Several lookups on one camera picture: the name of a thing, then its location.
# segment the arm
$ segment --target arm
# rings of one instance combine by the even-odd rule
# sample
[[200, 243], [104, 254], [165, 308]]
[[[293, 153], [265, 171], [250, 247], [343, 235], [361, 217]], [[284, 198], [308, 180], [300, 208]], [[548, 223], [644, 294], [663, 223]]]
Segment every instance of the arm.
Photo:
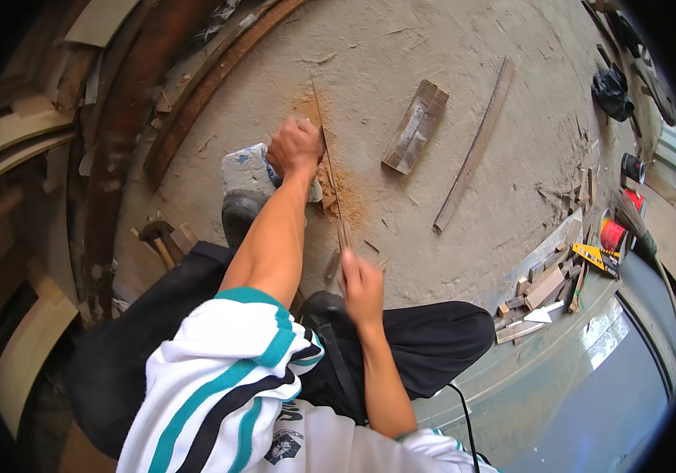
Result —
[[417, 429], [415, 412], [383, 329], [383, 272], [344, 251], [341, 290], [364, 353], [364, 404], [370, 427], [389, 438]]
[[306, 119], [288, 117], [267, 152], [283, 184], [248, 229], [220, 286], [259, 289], [290, 306], [299, 287], [304, 252], [304, 207], [322, 156], [319, 130]]

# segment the broom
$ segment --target broom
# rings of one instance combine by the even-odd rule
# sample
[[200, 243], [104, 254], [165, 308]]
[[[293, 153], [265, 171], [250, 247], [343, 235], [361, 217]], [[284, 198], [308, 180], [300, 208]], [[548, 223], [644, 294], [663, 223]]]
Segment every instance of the broom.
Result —
[[676, 322], [676, 298], [674, 297], [674, 292], [672, 291], [672, 285], [667, 278], [667, 273], [665, 272], [664, 266], [661, 264], [661, 260], [656, 256], [657, 248], [654, 238], [651, 236], [651, 232], [646, 229], [646, 225], [643, 223], [643, 219], [635, 208], [633, 202], [623, 194], [622, 191], [612, 192], [612, 203], [614, 204], [614, 209], [616, 211], [615, 217], [622, 224], [623, 227], [627, 228], [633, 235], [638, 239], [638, 245], [644, 253], [647, 253], [652, 260], [655, 261], [656, 267], [661, 274], [661, 278], [665, 280], [665, 286], [667, 287], [667, 292], [669, 292], [670, 301], [672, 302], [672, 309], [674, 310], [674, 319]]

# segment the black pants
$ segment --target black pants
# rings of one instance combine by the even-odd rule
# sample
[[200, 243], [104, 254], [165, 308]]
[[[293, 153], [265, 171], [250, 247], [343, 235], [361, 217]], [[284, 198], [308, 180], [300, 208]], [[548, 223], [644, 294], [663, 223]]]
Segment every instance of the black pants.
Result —
[[[146, 393], [146, 360], [202, 302], [217, 294], [232, 259], [228, 248], [199, 242], [115, 320], [98, 324], [78, 341], [66, 379], [78, 425], [105, 455], [118, 458]], [[325, 358], [301, 377], [300, 399], [331, 406], [364, 423], [362, 348], [341, 309], [313, 308]], [[413, 400], [430, 397], [491, 346], [493, 320], [466, 302], [387, 310], [383, 325], [404, 387]]]

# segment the white arrow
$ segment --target white arrow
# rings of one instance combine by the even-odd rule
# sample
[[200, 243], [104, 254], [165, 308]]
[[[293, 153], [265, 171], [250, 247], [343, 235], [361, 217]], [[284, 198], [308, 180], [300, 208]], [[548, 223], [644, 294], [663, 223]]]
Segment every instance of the white arrow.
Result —
[[549, 312], [556, 310], [564, 306], [564, 301], [560, 300], [559, 302], [554, 302], [550, 306], [541, 307], [539, 309], [533, 310], [531, 313], [527, 314], [523, 320], [527, 322], [542, 322], [542, 323], [551, 323], [551, 316]]

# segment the black stripe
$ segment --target black stripe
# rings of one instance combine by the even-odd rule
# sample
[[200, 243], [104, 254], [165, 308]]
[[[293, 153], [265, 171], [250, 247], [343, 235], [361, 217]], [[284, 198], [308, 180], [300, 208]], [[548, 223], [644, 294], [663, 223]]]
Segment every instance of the black stripe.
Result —
[[217, 404], [211, 408], [204, 421], [193, 438], [191, 448], [188, 450], [186, 459], [177, 473], [199, 473], [209, 459], [212, 447], [215, 446], [220, 424], [223, 419], [240, 409], [251, 400], [257, 393], [277, 389], [283, 384], [291, 384], [295, 381], [295, 375], [290, 369], [286, 369], [286, 375], [278, 378], [275, 375], [266, 376], [256, 383], [244, 384], [233, 388], [229, 393], [222, 396]]
[[320, 353], [320, 347], [317, 345], [309, 345], [303, 350], [299, 350], [291, 356], [291, 361], [296, 361], [297, 359], [305, 359], [309, 356], [314, 356]]

